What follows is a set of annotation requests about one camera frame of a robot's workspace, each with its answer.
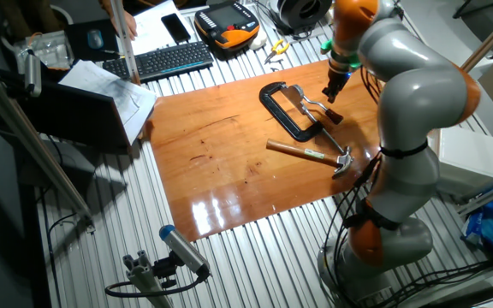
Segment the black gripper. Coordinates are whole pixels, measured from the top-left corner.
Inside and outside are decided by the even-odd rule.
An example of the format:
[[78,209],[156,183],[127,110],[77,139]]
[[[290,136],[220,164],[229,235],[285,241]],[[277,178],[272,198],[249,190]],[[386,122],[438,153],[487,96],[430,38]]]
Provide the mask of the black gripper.
[[351,72],[336,72],[335,70],[332,69],[329,70],[328,87],[325,87],[322,90],[322,93],[327,97],[327,101],[329,103],[335,102],[337,95],[342,90],[342,88],[347,84],[348,80],[351,77],[351,74],[352,74]]

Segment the person's bare hand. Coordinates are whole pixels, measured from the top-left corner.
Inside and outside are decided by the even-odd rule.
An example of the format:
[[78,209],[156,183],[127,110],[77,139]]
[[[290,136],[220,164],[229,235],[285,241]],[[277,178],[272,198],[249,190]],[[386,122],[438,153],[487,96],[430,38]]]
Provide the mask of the person's bare hand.
[[[130,36],[130,38],[132,40],[135,40],[136,37],[138,36],[138,33],[136,31],[136,29],[137,29],[136,21],[135,21],[134,17],[131,14],[129,14],[127,11],[124,12],[124,17],[125,17],[126,24],[128,26],[128,35]],[[110,22],[111,22],[112,26],[115,28],[115,30],[117,31],[116,19],[112,13],[110,13]]]

